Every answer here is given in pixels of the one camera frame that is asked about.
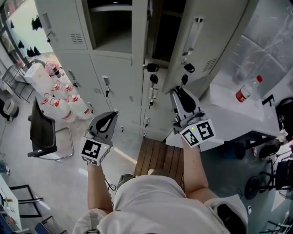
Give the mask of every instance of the wooden slat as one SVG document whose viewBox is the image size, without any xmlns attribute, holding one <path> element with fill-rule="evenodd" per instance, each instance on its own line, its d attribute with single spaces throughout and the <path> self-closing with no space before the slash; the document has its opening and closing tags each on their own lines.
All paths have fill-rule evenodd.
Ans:
<svg viewBox="0 0 293 234">
<path fill-rule="evenodd" d="M 146 175 L 148 168 L 150 166 L 151 158 L 152 158 L 152 150 L 154 148 L 155 141 L 152 139 L 148 140 L 148 145 L 146 149 L 146 156 L 143 161 L 142 169 L 141 169 L 141 175 Z"/>
<path fill-rule="evenodd" d="M 178 167 L 177 167 L 177 172 L 175 176 L 176 182 L 181 186 L 181 180 L 182 180 L 182 175 L 183 175 L 183 149 L 180 151 L 180 157 L 179 157 L 179 162 L 178 162 Z"/>
<path fill-rule="evenodd" d="M 174 152 L 174 146 L 167 147 L 166 157 L 165 157 L 165 163 L 164 163 L 164 171 L 167 173 L 170 173 L 170 168 L 172 164 L 172 158 L 173 158 L 173 152 Z"/>
<path fill-rule="evenodd" d="M 136 168 L 134 170 L 135 176 L 141 175 L 141 169 L 142 169 L 143 161 L 145 159 L 147 145 L 148 145 L 148 139 L 144 138 L 141 143 L 141 149 L 139 151 L 139 155 L 138 155 L 138 159 L 137 159 L 137 163 L 136 163 Z"/>
<path fill-rule="evenodd" d="M 176 177 L 176 172 L 177 172 L 178 162 L 179 162 L 179 157 L 180 157 L 180 151 L 181 151 L 181 148 L 178 148 L 178 147 L 174 148 L 172 164 L 171 164 L 171 169 L 170 169 L 170 176 L 173 179 L 175 179 L 175 177 Z"/>
<path fill-rule="evenodd" d="M 152 151 L 152 158 L 151 158 L 150 166 L 148 167 L 148 169 L 155 169 L 156 168 L 157 158 L 160 153 L 160 146 L 161 146 L 161 142 L 155 141 L 155 146 Z"/>
<path fill-rule="evenodd" d="M 164 159 L 165 159 L 165 155 L 166 155 L 166 149 L 167 146 L 165 145 L 165 143 L 161 142 L 160 143 L 160 152 L 157 158 L 157 164 L 156 164 L 156 169 L 157 170 L 162 170 L 164 167 Z"/>
</svg>

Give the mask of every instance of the metal rack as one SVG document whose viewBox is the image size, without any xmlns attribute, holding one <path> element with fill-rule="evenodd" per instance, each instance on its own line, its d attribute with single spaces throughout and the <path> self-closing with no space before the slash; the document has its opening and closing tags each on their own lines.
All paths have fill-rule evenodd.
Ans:
<svg viewBox="0 0 293 234">
<path fill-rule="evenodd" d="M 33 87 L 27 83 L 23 77 L 24 75 L 25 73 L 19 68 L 19 65 L 14 64 L 7 69 L 2 79 L 19 98 L 22 98 L 29 103 L 28 99 L 33 92 Z"/>
</svg>

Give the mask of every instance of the black wire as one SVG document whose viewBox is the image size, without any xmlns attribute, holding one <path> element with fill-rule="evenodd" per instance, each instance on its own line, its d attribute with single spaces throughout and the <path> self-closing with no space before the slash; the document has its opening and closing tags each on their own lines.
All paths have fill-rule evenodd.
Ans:
<svg viewBox="0 0 293 234">
<path fill-rule="evenodd" d="M 104 179 L 105 179 L 105 181 L 106 181 L 106 183 L 107 183 L 107 185 L 108 185 L 108 191 L 109 191 L 109 189 L 111 189 L 112 191 L 116 191 L 116 190 L 117 190 L 117 186 L 116 186 L 115 184 L 110 184 L 110 183 L 107 181 L 105 175 L 104 175 Z M 111 198 L 112 206 L 114 206 L 114 204 L 113 204 L 113 199 L 112 199 L 112 195 L 111 195 L 110 193 L 109 193 L 109 195 L 110 195 L 110 198 Z"/>
</svg>

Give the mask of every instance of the white floor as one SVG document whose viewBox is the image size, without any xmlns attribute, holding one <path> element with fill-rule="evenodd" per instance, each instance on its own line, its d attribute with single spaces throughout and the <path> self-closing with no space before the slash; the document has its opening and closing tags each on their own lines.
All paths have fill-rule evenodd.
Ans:
<svg viewBox="0 0 293 234">
<path fill-rule="evenodd" d="M 66 229 L 71 233 L 76 221 L 87 212 L 87 165 L 78 155 L 79 141 L 84 135 L 90 120 L 76 121 L 71 124 L 56 123 L 56 129 L 63 126 L 71 128 L 75 154 L 71 158 L 60 161 L 46 161 L 28 158 L 32 151 L 29 138 L 30 122 L 27 120 L 31 113 L 30 104 L 22 101 L 20 112 L 13 122 L 8 122 L 0 145 L 0 152 L 5 154 L 5 160 L 11 169 L 9 177 L 4 175 L 9 186 L 29 184 L 33 194 L 43 197 L 38 203 L 43 219 L 52 215 L 54 222 L 49 226 L 53 230 Z M 0 134 L 4 128 L 4 119 L 0 117 Z M 71 151 L 67 131 L 56 135 L 58 155 L 69 154 Z M 122 174 L 133 173 L 139 154 L 142 139 L 138 135 L 126 135 L 115 132 L 112 138 L 114 147 L 104 159 L 102 166 L 109 183 L 117 184 Z M 28 199 L 26 191 L 17 191 L 19 199 Z M 33 213 L 32 204 L 21 205 L 21 212 Z M 22 218 L 22 228 L 30 228 L 34 233 L 34 226 L 41 218 Z"/>
</svg>

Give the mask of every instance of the open locker door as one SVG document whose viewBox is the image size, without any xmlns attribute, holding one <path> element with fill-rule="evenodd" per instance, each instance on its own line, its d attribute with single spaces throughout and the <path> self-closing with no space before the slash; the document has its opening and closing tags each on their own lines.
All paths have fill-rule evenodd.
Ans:
<svg viewBox="0 0 293 234">
<path fill-rule="evenodd" d="M 257 2 L 258 0 L 187 0 L 163 84 L 163 93 L 167 94 L 180 85 L 184 74 L 188 75 L 189 84 L 209 75 L 216 65 L 222 64 L 239 40 Z M 194 67 L 193 73 L 186 71 L 186 64 Z"/>
</svg>

